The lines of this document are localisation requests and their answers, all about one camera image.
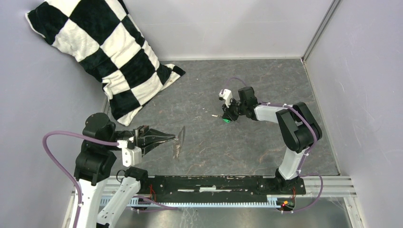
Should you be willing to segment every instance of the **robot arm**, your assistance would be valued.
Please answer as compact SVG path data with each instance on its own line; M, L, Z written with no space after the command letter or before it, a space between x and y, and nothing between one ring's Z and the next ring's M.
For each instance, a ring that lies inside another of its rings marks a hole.
M280 185L285 187L298 178L298 165L304 152L313 144L314 138L302 121L283 105L260 104L252 87L244 87L238 90L240 100L232 97L232 92L224 89L220 94L223 100L223 119L236 121L240 115L255 121L270 121L279 124L284 143L287 146L282 164L276 171L276 178ZM297 103L292 106L309 123L315 132L317 140L322 138L322 131L305 103Z
M148 178L145 170L134 166L141 162L142 156L158 145L175 138L173 134L165 134L148 126L140 126L133 131L115 131L115 123L104 113L97 113L86 120L83 135L109 142L118 142L117 147L109 147L83 141L81 152L76 159L74 177L79 181L82 190L81 212L78 228L114 228L129 200L138 193L142 184ZM130 167L125 172L125 178L101 212L99 204L107 178L116 157L113 150L122 151L123 165ZM75 216L78 206L75 198Z

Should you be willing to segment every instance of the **pillow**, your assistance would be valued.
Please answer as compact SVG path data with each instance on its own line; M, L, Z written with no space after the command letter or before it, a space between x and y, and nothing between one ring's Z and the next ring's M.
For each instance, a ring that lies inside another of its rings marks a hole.
M26 18L48 44L102 82L112 116L125 126L185 74L160 64L122 0L47 0Z

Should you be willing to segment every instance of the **gray marble floor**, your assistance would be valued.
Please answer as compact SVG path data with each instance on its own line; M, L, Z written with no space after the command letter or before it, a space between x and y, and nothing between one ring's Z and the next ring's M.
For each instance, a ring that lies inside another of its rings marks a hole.
M262 101L293 104L305 102L323 129L323 138L307 158L303 173L337 174L336 163L322 118L304 68L298 59L175 61L186 74L161 91L134 118L118 130L150 125L177 134L186 126L179 159L173 158L173 142L162 144L143 157L139 168L151 175L273 175L282 162L285 145L277 124L256 122L241 116L225 123L218 93L229 77L244 79ZM232 81L229 89L238 99L243 85ZM117 154L112 173L124 169Z

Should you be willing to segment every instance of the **light purple wall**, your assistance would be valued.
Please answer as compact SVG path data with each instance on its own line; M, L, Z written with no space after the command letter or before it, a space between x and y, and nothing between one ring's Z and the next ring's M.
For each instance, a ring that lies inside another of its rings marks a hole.
M34 33L24 14L41 0L14 0L0 9L0 227L58 228L70 180L45 154L42 136L51 130L80 133L86 118L102 109L101 85L75 60ZM70 172L81 141L49 138Z
M332 0L125 0L161 59L301 57Z
M401 227L403 2L344 0L307 70L368 227Z

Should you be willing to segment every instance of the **small white object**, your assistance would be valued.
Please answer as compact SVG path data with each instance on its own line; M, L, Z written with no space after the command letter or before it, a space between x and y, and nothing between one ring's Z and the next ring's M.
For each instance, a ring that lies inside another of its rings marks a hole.
M117 143L119 144L116 146L117 148L127 148L128 141L118 140Z
M227 107L229 107L230 104L231 104L230 102L231 102L231 99L232 99L232 92L231 92L229 89L224 89L223 92L220 92L220 93L219 93L219 96L220 96L222 99L224 99L225 105L226 105Z

